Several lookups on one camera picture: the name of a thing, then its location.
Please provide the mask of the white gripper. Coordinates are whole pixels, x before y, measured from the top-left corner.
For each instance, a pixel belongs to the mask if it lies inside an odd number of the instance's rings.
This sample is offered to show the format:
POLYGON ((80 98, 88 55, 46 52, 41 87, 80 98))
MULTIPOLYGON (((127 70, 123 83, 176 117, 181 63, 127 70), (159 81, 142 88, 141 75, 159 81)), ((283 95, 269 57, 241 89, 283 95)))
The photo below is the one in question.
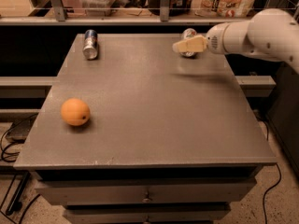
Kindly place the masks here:
POLYGON ((227 54, 224 47, 224 35, 228 27, 228 23, 217 24, 208 30, 206 38, 202 35, 195 35, 174 43, 172 49, 176 53, 203 52, 207 46, 208 50, 214 54, 227 54))

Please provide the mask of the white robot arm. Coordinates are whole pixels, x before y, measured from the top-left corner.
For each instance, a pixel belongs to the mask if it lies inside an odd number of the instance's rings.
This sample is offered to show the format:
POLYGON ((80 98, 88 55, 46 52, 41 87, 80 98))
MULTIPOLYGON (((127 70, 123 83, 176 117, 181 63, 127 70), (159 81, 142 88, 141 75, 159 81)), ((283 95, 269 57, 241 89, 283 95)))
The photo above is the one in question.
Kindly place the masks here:
POLYGON ((287 63, 299 73, 299 24, 288 12, 269 8, 250 20, 213 26, 206 35, 174 43, 176 53, 239 54, 265 61, 287 63))

